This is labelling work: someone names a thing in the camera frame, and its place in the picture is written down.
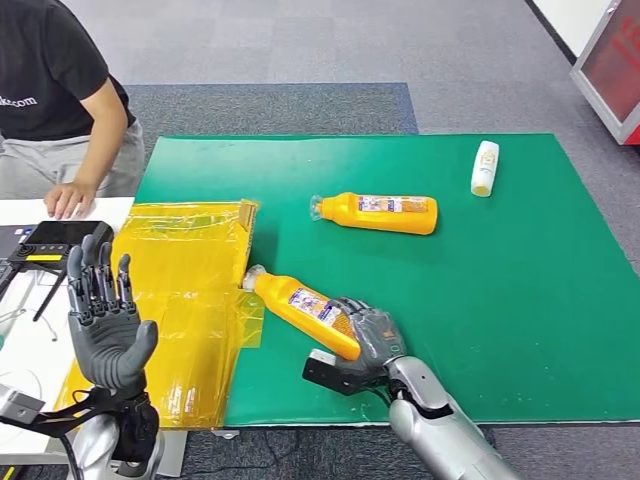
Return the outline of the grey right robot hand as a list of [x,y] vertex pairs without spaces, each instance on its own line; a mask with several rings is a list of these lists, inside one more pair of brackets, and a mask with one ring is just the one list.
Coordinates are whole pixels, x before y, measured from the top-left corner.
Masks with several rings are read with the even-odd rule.
[[330,305],[346,317],[360,347],[356,360],[336,359],[334,368],[342,382],[354,387],[376,385],[387,376],[387,363],[406,354],[405,341],[387,312],[349,297],[332,299]]

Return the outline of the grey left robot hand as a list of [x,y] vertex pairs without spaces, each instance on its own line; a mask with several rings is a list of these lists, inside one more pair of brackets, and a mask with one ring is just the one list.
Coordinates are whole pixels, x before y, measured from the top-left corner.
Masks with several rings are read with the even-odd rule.
[[136,305],[129,267],[120,257],[111,268],[112,244],[98,244],[88,234],[74,246],[67,261],[68,324],[82,375],[112,390],[146,385],[145,367],[155,350],[158,329],[142,321]]

